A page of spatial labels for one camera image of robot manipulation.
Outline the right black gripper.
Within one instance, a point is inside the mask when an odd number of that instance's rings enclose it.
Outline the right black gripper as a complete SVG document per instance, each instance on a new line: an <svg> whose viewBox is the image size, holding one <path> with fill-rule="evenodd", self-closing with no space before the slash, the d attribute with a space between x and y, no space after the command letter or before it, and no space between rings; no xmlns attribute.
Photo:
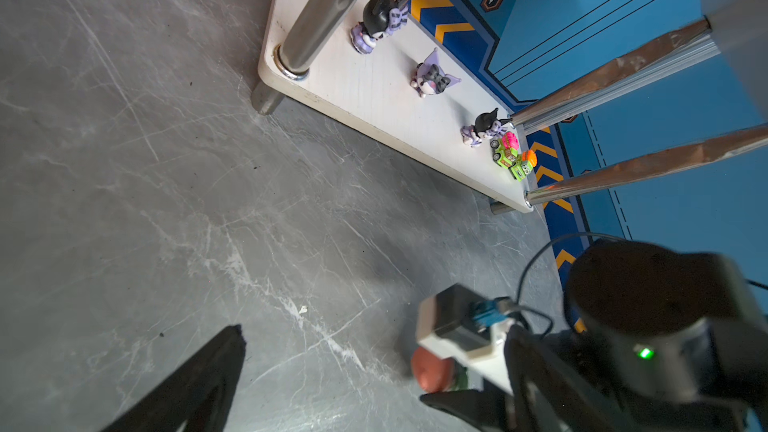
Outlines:
<svg viewBox="0 0 768 432"><path fill-rule="evenodd" d="M517 431L744 431L767 425L767 355L716 338L713 380L687 398L640 394L596 365L568 332L541 338L509 332L509 381ZM490 390L423 394L422 404L482 432L510 430L506 395Z"/></svg>

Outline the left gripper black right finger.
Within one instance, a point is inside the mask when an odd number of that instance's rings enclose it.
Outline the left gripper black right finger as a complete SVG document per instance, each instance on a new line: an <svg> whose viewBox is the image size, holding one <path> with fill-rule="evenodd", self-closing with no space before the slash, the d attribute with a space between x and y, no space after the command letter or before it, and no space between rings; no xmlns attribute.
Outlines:
<svg viewBox="0 0 768 432"><path fill-rule="evenodd" d="M517 431L634 431L636 423L578 370L580 343L568 331L542 337L509 329L504 356Z"/></svg>

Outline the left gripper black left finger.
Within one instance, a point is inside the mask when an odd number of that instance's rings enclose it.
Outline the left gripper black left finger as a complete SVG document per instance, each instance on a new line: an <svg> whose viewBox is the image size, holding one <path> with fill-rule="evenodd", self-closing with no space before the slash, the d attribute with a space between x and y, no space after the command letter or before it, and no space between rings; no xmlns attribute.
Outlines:
<svg viewBox="0 0 768 432"><path fill-rule="evenodd" d="M245 360L240 325L223 328L106 431L222 431Z"/></svg>

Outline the green orange toy car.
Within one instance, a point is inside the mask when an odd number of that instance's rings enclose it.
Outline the green orange toy car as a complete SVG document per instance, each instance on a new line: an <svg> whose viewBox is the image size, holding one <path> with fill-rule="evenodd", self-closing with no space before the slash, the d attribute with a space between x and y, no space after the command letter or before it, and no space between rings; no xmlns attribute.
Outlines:
<svg viewBox="0 0 768 432"><path fill-rule="evenodd" d="M536 152L528 150L515 158L509 171L517 181L523 181L534 170L538 163Z"/></svg>

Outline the pink green block toy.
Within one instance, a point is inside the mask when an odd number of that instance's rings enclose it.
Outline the pink green block toy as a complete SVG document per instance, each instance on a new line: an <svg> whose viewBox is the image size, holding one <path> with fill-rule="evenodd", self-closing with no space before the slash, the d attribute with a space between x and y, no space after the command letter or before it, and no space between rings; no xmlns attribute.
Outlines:
<svg viewBox="0 0 768 432"><path fill-rule="evenodd" d="M505 132L500 138L494 138L490 142L493 150L492 160L499 166L511 168L520 155L518 137L513 132Z"/></svg>

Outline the grey purple kuromi toy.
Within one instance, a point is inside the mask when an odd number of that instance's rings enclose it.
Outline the grey purple kuromi toy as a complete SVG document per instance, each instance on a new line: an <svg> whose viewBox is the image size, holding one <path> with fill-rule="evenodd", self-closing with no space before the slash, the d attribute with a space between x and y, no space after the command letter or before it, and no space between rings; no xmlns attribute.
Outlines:
<svg viewBox="0 0 768 432"><path fill-rule="evenodd" d="M510 118L499 118L499 109L484 112L478 115L473 124L463 126L460 129L462 142L469 147L478 147L485 140L500 139L504 135L504 126Z"/></svg>

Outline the purple bat toy figure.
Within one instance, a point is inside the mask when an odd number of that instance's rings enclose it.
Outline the purple bat toy figure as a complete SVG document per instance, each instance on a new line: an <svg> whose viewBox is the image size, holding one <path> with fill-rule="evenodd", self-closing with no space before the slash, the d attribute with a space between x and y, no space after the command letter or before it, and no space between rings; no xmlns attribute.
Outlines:
<svg viewBox="0 0 768 432"><path fill-rule="evenodd" d="M448 88L460 84L461 78L446 73L440 65L439 49L435 48L414 69L410 86L421 98L436 96L444 93Z"/></svg>

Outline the black white kuromi toy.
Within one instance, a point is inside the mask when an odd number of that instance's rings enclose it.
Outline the black white kuromi toy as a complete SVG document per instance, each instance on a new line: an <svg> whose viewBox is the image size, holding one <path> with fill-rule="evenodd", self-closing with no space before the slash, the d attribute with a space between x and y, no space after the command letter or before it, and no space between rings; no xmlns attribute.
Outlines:
<svg viewBox="0 0 768 432"><path fill-rule="evenodd" d="M362 20L350 30L350 41L360 54L371 54L378 41L392 36L408 22L410 0L369 0Z"/></svg>

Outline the pink pig green toy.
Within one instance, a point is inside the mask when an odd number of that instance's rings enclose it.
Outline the pink pig green toy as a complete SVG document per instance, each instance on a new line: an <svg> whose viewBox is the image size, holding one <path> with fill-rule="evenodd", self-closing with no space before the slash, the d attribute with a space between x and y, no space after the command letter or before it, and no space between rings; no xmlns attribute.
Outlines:
<svg viewBox="0 0 768 432"><path fill-rule="evenodd" d="M411 371L420 388L427 394L467 390L467 369L452 358L441 359L423 347L411 358Z"/></svg>

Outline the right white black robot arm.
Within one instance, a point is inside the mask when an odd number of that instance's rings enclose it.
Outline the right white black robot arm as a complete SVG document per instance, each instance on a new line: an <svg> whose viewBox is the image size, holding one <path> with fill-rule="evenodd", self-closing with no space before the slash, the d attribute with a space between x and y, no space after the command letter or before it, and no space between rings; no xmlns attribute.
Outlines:
<svg viewBox="0 0 768 432"><path fill-rule="evenodd" d="M424 405L480 431L745 431L767 423L767 318L734 261L605 237L570 268L567 327L520 296L425 299Z"/></svg>

